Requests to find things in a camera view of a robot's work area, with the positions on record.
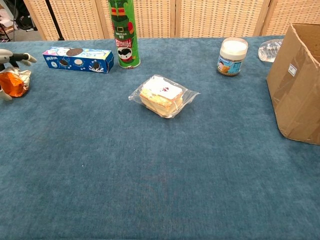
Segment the bread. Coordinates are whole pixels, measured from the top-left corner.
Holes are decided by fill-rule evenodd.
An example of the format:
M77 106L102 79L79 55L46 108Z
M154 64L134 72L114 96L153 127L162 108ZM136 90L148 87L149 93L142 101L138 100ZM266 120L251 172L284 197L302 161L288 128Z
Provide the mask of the bread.
M165 81L163 77L153 76L140 91L140 99L145 106L158 115L170 118L183 103L183 90Z

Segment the blue box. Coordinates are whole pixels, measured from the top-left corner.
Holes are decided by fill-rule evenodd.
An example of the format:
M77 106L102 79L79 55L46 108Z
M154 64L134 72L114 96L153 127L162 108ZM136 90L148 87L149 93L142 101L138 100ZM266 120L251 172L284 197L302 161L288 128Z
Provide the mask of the blue box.
M110 50L53 46L42 53L51 69L108 73L114 65Z

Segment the white jar lid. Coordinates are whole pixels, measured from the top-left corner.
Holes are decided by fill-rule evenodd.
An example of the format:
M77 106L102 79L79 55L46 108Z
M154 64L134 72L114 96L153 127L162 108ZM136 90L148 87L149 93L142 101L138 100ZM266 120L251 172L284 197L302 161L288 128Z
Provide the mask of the white jar lid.
M229 60L242 60L246 57L248 43L238 37L228 37L221 45L220 55Z

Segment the jar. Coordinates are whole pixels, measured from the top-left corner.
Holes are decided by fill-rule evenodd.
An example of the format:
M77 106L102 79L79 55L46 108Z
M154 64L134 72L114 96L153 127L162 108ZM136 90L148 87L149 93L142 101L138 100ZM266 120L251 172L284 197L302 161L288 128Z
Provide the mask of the jar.
M242 67L248 50L246 40L238 37L228 37L221 45L217 63L218 71L227 76L237 75Z

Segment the wicker screen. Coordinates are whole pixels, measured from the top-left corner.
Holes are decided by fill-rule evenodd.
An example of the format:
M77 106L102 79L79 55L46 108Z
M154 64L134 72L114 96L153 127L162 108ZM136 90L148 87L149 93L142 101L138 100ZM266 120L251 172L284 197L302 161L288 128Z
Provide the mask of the wicker screen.
M262 35L284 35L290 23L320 24L320 0L272 1Z
M176 0L134 0L137 34L140 38L169 38L175 36ZM108 0L97 0L104 35L113 38Z
M253 36L265 5L264 0L177 0L176 36Z
M50 0L65 40L103 39L95 0Z
M24 0L43 40L57 41L59 35L45 0Z

